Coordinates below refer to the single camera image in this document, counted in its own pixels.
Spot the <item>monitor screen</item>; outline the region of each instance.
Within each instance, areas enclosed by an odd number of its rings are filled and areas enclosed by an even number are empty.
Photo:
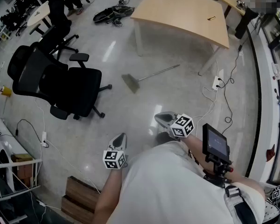
[[[226,140],[209,130],[209,148],[215,149],[227,156],[227,143]]]

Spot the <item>round table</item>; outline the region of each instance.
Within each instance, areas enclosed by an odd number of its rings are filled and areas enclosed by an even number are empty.
[[[45,18],[49,14],[50,14],[49,2],[46,1],[45,3],[41,4],[40,7],[38,9],[36,9],[34,11],[34,13],[30,16],[30,18],[27,22],[27,26],[29,26],[29,27],[33,26],[36,23],[38,23],[40,20],[42,20],[43,23],[46,24],[46,26],[48,28],[50,28],[51,25]]]

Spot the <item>gray floor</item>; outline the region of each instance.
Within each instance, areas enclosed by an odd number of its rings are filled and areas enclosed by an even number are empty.
[[[96,102],[97,108],[106,114],[105,118],[101,119],[91,112],[89,117],[80,121],[74,120],[73,115],[66,121],[59,120],[49,113],[50,105],[46,101],[36,99],[45,111],[48,140],[100,189],[109,174],[102,162],[103,150],[107,148],[112,137],[121,132],[127,134],[129,157],[153,147],[158,132],[158,127],[153,122],[155,110],[161,107],[162,111],[186,113],[191,117],[204,115],[211,102],[203,96],[202,88],[205,86],[211,89],[217,73],[217,65],[214,63],[212,69],[203,77],[198,76],[198,71],[211,56],[213,49],[208,42],[196,37],[162,26],[143,25],[141,28],[144,56],[139,57],[136,53],[131,19],[122,20],[121,28],[111,24],[93,24],[92,18],[97,12],[116,5],[118,1],[95,0],[91,5],[83,1],[84,12],[79,16],[70,17],[73,24],[69,35],[80,36],[71,46],[90,55],[85,65],[102,71],[101,86],[113,85],[111,91],[100,93]],[[136,7],[140,1],[130,0],[128,5]],[[239,15],[231,11],[227,17],[227,24],[235,27],[239,19]],[[37,33],[29,35],[30,30],[31,28],[27,28],[20,37],[13,36],[12,40],[2,44],[0,66],[5,63],[0,73],[0,85],[12,85],[12,80],[7,75],[7,67],[16,48],[20,45],[30,45],[40,38]],[[225,81],[234,67],[237,48],[238,43],[230,40],[230,49],[224,51],[217,60]],[[226,96],[233,111],[233,125],[224,134],[231,148],[231,159],[235,167],[245,174],[255,138],[258,93],[249,41],[245,43],[243,51],[244,56],[239,57],[233,72],[235,84],[227,85],[226,89]],[[70,51],[64,51],[60,61],[70,67],[78,67],[78,63],[68,60],[71,54]],[[136,94],[131,93],[121,79],[122,74],[130,73],[141,78],[175,64],[181,66],[141,82]],[[214,111],[200,121],[197,132],[199,138],[202,137],[202,125],[205,123],[211,124],[219,131],[228,126],[224,118],[230,115],[230,112],[223,92],[219,90],[217,93]],[[215,92],[204,93],[212,99],[215,98]],[[0,95],[0,116],[6,119],[11,132],[14,133],[20,119],[27,119],[41,136],[44,129],[42,111],[34,101],[34,97],[13,94],[11,98],[6,99]],[[35,133],[23,122],[19,125],[19,140],[35,157],[40,157],[40,145]],[[74,175],[83,179],[52,146],[42,149],[42,160],[40,182],[58,196],[64,194],[68,176]]]

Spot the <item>chair armrest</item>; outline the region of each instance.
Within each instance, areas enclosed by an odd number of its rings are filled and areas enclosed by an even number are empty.
[[[40,23],[38,23],[30,32],[29,32],[29,35],[31,35],[32,33],[34,33],[35,32],[35,30],[37,30],[38,29],[38,27],[40,26],[41,24]]]
[[[87,62],[89,55],[85,53],[75,53],[70,56],[70,61],[72,62]]]
[[[54,27],[55,27],[55,25],[52,25],[52,26],[42,35],[42,38],[44,38],[45,35],[47,35]]]
[[[56,106],[51,106],[50,113],[54,115],[56,118],[66,120],[70,113],[57,108]]]

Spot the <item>yellow container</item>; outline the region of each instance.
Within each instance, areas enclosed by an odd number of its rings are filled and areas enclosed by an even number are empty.
[[[7,88],[6,86],[3,86],[0,90],[1,95],[5,95],[7,97],[11,96],[11,89]]]

